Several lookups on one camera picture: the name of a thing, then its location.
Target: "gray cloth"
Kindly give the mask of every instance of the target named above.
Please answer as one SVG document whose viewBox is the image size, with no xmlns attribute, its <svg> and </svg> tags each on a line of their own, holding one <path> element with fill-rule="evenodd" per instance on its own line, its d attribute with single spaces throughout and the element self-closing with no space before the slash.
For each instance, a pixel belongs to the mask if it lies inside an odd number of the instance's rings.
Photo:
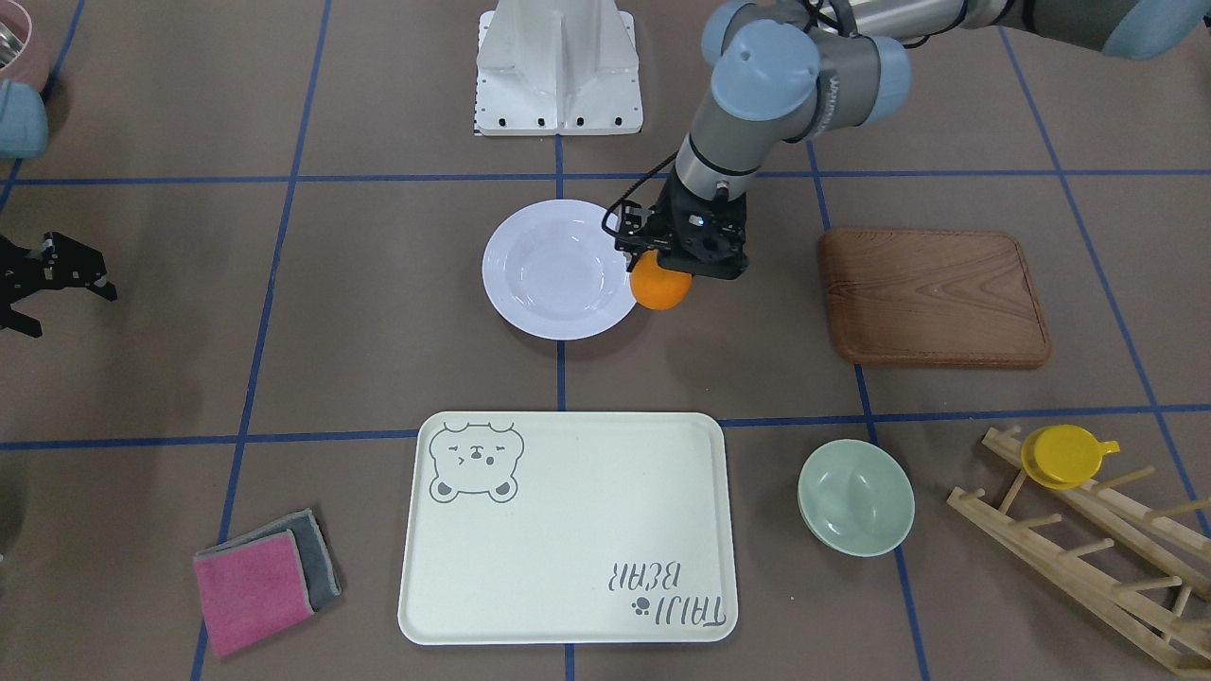
<svg viewBox="0 0 1211 681">
<path fill-rule="evenodd" d="M 320 532 L 320 526 L 316 523 L 311 509 L 292 513 L 247 534 L 228 539 L 218 546 L 199 551 L 197 556 L 220 554 L 280 532 L 294 534 L 294 543 L 299 548 L 299 560 L 303 563 L 303 578 L 306 580 L 308 600 L 311 602 L 311 610 L 318 611 L 340 595 L 340 582 L 337 579 L 337 571 L 332 567 L 332 557 L 328 556 L 328 546 L 323 543 L 323 533 Z"/>
</svg>

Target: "yellow cup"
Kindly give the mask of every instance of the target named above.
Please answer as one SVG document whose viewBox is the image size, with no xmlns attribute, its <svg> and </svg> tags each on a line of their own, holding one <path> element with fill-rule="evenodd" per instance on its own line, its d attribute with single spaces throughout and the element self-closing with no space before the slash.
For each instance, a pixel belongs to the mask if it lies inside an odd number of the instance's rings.
<svg viewBox="0 0 1211 681">
<path fill-rule="evenodd" d="M 1079 425 L 1049 425 L 1022 442 L 1022 470 L 1044 487 L 1072 490 L 1097 475 L 1102 457 L 1118 451 L 1118 442 L 1100 442 Z"/>
</svg>

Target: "blue tape line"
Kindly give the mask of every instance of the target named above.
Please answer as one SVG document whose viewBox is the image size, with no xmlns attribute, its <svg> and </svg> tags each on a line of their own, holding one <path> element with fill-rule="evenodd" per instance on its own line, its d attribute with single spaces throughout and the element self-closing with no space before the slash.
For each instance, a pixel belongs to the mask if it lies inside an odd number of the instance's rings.
<svg viewBox="0 0 1211 681">
<path fill-rule="evenodd" d="M 1094 271 L 1097 273 L 1097 280 L 1102 285 L 1102 292 L 1106 294 L 1106 299 L 1110 304 L 1110 311 L 1114 314 L 1114 322 L 1118 325 L 1119 333 L 1123 336 L 1123 342 L 1126 344 L 1127 353 L 1131 355 L 1131 364 L 1135 365 L 1136 373 L 1140 376 L 1140 383 L 1143 385 L 1144 394 L 1148 396 L 1148 404 L 1152 406 L 1152 411 L 1155 414 L 1157 425 L 1160 428 L 1160 433 L 1165 439 L 1165 446 L 1169 447 L 1169 456 L 1173 460 L 1173 468 L 1177 469 L 1177 475 L 1182 480 L 1182 487 L 1186 488 L 1187 497 L 1196 499 L 1198 494 L 1195 493 L 1194 485 L 1190 482 L 1190 476 L 1186 470 L 1186 463 L 1182 460 L 1182 454 L 1177 451 L 1177 446 L 1169 434 L 1169 424 L 1165 423 L 1165 416 L 1160 410 L 1160 405 L 1157 402 L 1157 395 L 1152 389 L 1152 382 L 1148 379 L 1148 372 L 1144 370 L 1143 361 L 1140 359 L 1140 353 L 1136 351 L 1135 342 L 1131 339 L 1131 332 L 1127 330 L 1126 320 L 1123 316 L 1123 310 L 1119 308 L 1119 303 L 1114 298 L 1114 290 L 1110 287 L 1110 281 L 1106 276 L 1106 270 L 1102 268 L 1102 261 L 1097 256 L 1097 250 L 1094 247 L 1094 240 L 1089 235 L 1089 229 L 1085 225 L 1085 218 L 1080 213 L 1080 207 L 1077 206 L 1077 198 L 1072 193 L 1072 187 L 1068 185 L 1068 178 L 1066 177 L 1063 166 L 1060 164 L 1060 156 L 1056 154 L 1055 145 L 1051 144 L 1051 136 L 1048 133 L 1046 124 L 1043 122 L 1043 115 L 1039 113 L 1039 108 L 1034 102 L 1031 87 L 1026 82 L 1022 67 L 1017 62 L 1017 55 L 1014 52 L 1014 46 L 1009 41 L 1009 34 L 1001 27 L 998 27 L 997 30 L 1000 32 L 1000 40 L 1005 45 L 1005 52 L 1009 55 L 1009 61 L 1014 67 L 1014 73 L 1017 75 L 1017 82 L 1022 87 L 1022 93 L 1026 96 L 1026 103 L 1031 107 L 1031 113 L 1034 115 L 1034 122 L 1039 127 L 1039 135 L 1043 136 L 1043 144 L 1048 149 L 1048 155 L 1051 156 L 1051 164 L 1056 167 L 1060 185 L 1063 188 L 1064 196 L 1068 199 L 1068 207 L 1072 210 L 1072 216 L 1077 221 L 1077 229 L 1080 231 L 1080 238 L 1085 242 L 1085 250 L 1089 252 L 1089 259 L 1094 264 Z M 1211 534 L 1211 525 L 1207 523 L 1206 515 L 1203 511 L 1196 511 L 1195 515 L 1199 519 L 1199 525 L 1203 526 L 1203 531 Z"/>
<path fill-rule="evenodd" d="M 59 56 L 54 59 L 54 67 L 51 68 L 51 75 L 46 79 L 46 86 L 42 87 L 42 98 L 51 96 L 54 91 L 54 85 L 59 81 L 59 74 L 63 71 L 63 62 L 68 58 L 68 50 L 71 48 L 71 41 L 75 40 L 75 32 L 80 28 L 80 16 L 84 15 L 85 0 L 76 2 L 75 12 L 71 15 L 71 23 L 68 24 L 68 33 L 63 36 L 63 47 L 59 47 Z"/>
<path fill-rule="evenodd" d="M 576 679 L 576 646 L 563 645 L 563 681 L 575 681 Z"/>
<path fill-rule="evenodd" d="M 874 430 L 874 418 L 871 412 L 871 394 L 866 389 L 866 374 L 862 372 L 862 365 L 854 365 L 854 380 L 857 383 L 857 397 L 862 402 L 862 416 L 866 418 L 866 436 L 871 440 L 872 445 L 878 446 L 879 434 Z"/>
<path fill-rule="evenodd" d="M 407 440 L 415 437 L 412 430 L 334 430 L 326 433 L 265 433 L 247 435 L 245 442 L 265 445 L 270 442 L 334 442 L 343 440 Z"/>
<path fill-rule="evenodd" d="M 1161 405 L 1165 413 L 1211 412 L 1211 405 Z"/>
<path fill-rule="evenodd" d="M 1064 170 L 1067 176 L 1083 177 L 1173 177 L 1173 176 L 1211 176 L 1211 168 L 1124 168 L 1124 170 Z M 761 171 L 761 178 L 878 178 L 878 177 L 1054 177 L 1054 170 L 872 170 L 872 171 Z M 563 173 L 563 181 L 592 179 L 638 179 L 638 172 L 582 172 Z M 658 179 L 668 173 L 658 173 Z M 520 172 L 520 173 L 435 173 L 435 174 L 300 174 L 294 178 L 303 183 L 340 183 L 340 182 L 549 182 L 558 181 L 556 173 Z M 38 177 L 12 179 L 17 187 L 94 187 L 94 185 L 143 185 L 143 184 L 285 184 L 289 176 L 247 174 L 247 176 L 201 176 L 201 177 Z"/>
<path fill-rule="evenodd" d="M 840 425 L 845 423 L 866 423 L 865 416 L 804 416 L 775 418 L 722 418 L 721 428 L 770 428 L 787 425 Z"/>
<path fill-rule="evenodd" d="M 315 56 L 311 59 L 311 75 L 308 81 L 306 97 L 303 101 L 303 114 L 299 120 L 299 133 L 294 143 L 294 161 L 291 165 L 291 181 L 286 185 L 286 199 L 282 201 L 282 218 L 277 225 L 277 239 L 274 242 L 274 258 L 269 267 L 269 282 L 265 285 L 265 302 L 260 310 L 260 325 L 257 330 L 257 345 L 252 353 L 252 366 L 248 368 L 248 388 L 245 393 L 243 412 L 240 416 L 239 440 L 235 445 L 235 453 L 231 456 L 231 471 L 228 475 L 226 497 L 223 500 L 223 517 L 219 521 L 218 542 L 223 543 L 228 538 L 231 527 L 231 511 L 235 508 L 235 497 L 240 487 L 240 470 L 243 467 L 245 445 L 248 437 L 248 424 L 252 420 L 252 406 L 257 397 L 257 380 L 260 377 L 260 360 L 265 351 L 265 338 L 269 336 L 269 319 L 274 309 L 274 287 L 277 282 L 277 268 L 282 261 L 282 245 L 286 242 L 286 230 L 291 222 L 291 208 L 294 204 L 294 189 L 298 185 L 299 166 L 303 164 L 303 147 L 306 142 L 308 121 L 311 116 L 311 101 L 315 98 L 315 85 L 320 79 L 320 64 L 323 58 L 323 44 L 328 34 L 328 17 L 332 13 L 332 0 L 325 0 L 323 15 L 320 17 L 320 32 L 316 38 Z M 205 656 L 199 656 L 195 651 L 194 669 L 191 681 L 200 681 Z"/>
<path fill-rule="evenodd" d="M 902 546 L 896 546 L 896 572 L 900 573 L 900 593 L 905 599 L 905 612 L 908 613 L 908 630 L 912 633 L 913 649 L 917 651 L 917 670 L 922 681 L 929 681 L 929 662 L 925 657 L 925 640 L 920 635 L 920 623 L 917 619 L 917 605 L 912 597 L 912 583 L 908 580 L 908 565 L 905 561 Z"/>
<path fill-rule="evenodd" d="M 289 182 L 289 176 L 218 176 L 218 177 L 67 177 L 62 179 L 18 179 L 21 187 L 97 187 L 142 184 L 270 184 Z"/>
<path fill-rule="evenodd" d="M 563 199 L 563 136 L 555 136 L 555 198 Z M 567 389 L 567 345 L 563 340 L 555 342 L 555 402 L 561 412 L 568 411 Z M 563 646 L 563 679 L 574 681 L 576 677 L 576 646 Z"/>
<path fill-rule="evenodd" d="M 1066 418 L 1072 416 L 1142 414 L 1152 413 L 1146 405 L 1124 407 L 1072 407 L 1055 410 L 988 410 L 970 412 L 920 412 L 873 414 L 876 423 L 923 423 L 930 420 L 994 420 L 1010 418 Z"/>
<path fill-rule="evenodd" d="M 556 408 L 561 412 L 568 411 L 568 361 L 567 345 L 563 340 L 555 343 L 555 382 L 556 382 Z"/>
<path fill-rule="evenodd" d="M 1052 170 L 822 171 L 820 177 L 1051 177 Z"/>
<path fill-rule="evenodd" d="M 12 167 L 8 168 L 8 177 L 4 181 L 4 190 L 0 191 L 0 212 L 2 212 L 5 206 L 8 205 L 8 196 L 12 195 L 12 188 L 17 181 L 17 173 L 21 172 L 22 160 L 23 159 L 17 159 L 12 162 Z"/>
<path fill-rule="evenodd" d="M 816 145 L 808 141 L 808 160 L 811 161 L 811 179 L 816 185 L 816 202 L 820 205 L 820 221 L 825 231 L 832 229 L 832 218 L 828 216 L 828 201 L 825 199 L 825 183 L 820 179 L 820 164 L 816 162 Z"/>
<path fill-rule="evenodd" d="M 555 198 L 563 199 L 563 136 L 555 136 Z"/>
<path fill-rule="evenodd" d="M 199 681 L 202 677 L 202 664 L 206 663 L 206 643 L 210 641 L 210 633 L 206 631 L 206 620 L 197 625 L 197 645 L 194 647 L 194 664 L 190 668 L 189 677 Z"/>
<path fill-rule="evenodd" d="M 767 418 L 723 418 L 722 428 L 777 428 L 808 425 L 840 425 L 866 423 L 925 423 L 937 420 L 1009 420 L 1015 418 L 1067 418 L 1074 416 L 1147 414 L 1154 410 L 1148 405 L 1121 407 L 1072 407 L 1055 410 L 991 410 L 969 412 L 916 412 L 872 413 L 842 416 L 803 416 Z M 1205 413 L 1211 405 L 1161 405 L 1165 413 Z M 407 430 L 334 430 L 316 433 L 262 433 L 245 436 L 245 442 L 263 445 L 269 442 L 327 442 L 339 440 L 407 440 L 415 437 L 415 429 Z M 103 450 L 138 447 L 178 447 L 190 445 L 234 445 L 239 435 L 195 435 L 186 437 L 114 437 L 97 440 L 27 440 L 0 442 L 0 452 L 25 452 L 41 450 Z"/>
<path fill-rule="evenodd" d="M 1068 170 L 1064 174 L 1080 174 L 1095 177 L 1148 177 L 1148 176 L 1200 176 L 1211 174 L 1211 168 L 1152 168 L 1152 170 Z"/>
<path fill-rule="evenodd" d="M 515 172 L 495 174 L 300 174 L 298 182 L 524 182 L 551 181 L 551 172 Z"/>
<path fill-rule="evenodd" d="M 821 182 L 820 162 L 816 159 L 816 147 L 808 141 L 808 161 L 811 164 L 811 178 L 816 185 L 816 201 L 820 204 L 820 219 L 823 222 L 825 231 L 832 229 L 832 218 L 828 216 L 828 201 L 825 198 L 823 182 Z M 871 395 L 866 388 L 866 374 L 862 365 L 854 365 L 854 382 L 857 385 L 857 396 L 862 404 L 862 418 L 860 423 L 866 424 L 866 436 L 874 446 L 879 445 L 879 434 L 876 430 L 874 413 L 871 411 Z M 900 591 L 903 594 L 905 612 L 908 616 L 908 633 L 912 636 L 913 649 L 917 653 L 917 669 L 922 681 L 929 681 L 929 660 L 925 657 L 925 641 L 920 636 L 920 626 L 917 623 L 917 608 L 913 605 L 912 583 L 908 580 L 908 568 L 905 566 L 903 550 L 896 546 L 896 571 L 900 576 Z"/>
<path fill-rule="evenodd" d="M 0 452 L 45 450 L 113 450 L 134 447 L 177 447 L 183 445 L 234 445 L 235 435 L 193 435 L 186 437 L 113 437 L 97 440 L 42 440 L 0 442 Z"/>
</svg>

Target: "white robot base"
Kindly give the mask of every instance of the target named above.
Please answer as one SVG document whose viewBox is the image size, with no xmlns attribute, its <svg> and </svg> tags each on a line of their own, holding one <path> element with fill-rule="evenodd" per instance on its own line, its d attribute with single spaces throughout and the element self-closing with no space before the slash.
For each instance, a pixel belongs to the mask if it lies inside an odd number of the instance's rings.
<svg viewBox="0 0 1211 681">
<path fill-rule="evenodd" d="M 476 65 L 477 135 L 643 127 L 635 18 L 614 0 L 500 0 L 480 17 Z"/>
</svg>

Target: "orange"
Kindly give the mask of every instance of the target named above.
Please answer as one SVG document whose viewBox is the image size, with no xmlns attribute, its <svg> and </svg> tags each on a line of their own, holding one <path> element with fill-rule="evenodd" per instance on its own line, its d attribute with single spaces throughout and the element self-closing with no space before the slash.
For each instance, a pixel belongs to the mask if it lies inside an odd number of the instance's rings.
<svg viewBox="0 0 1211 681">
<path fill-rule="evenodd" d="M 656 252 L 647 251 L 631 270 L 631 293 L 636 302 L 649 310 L 667 310 L 677 307 L 694 277 L 684 271 L 665 269 L 656 263 Z"/>
</svg>

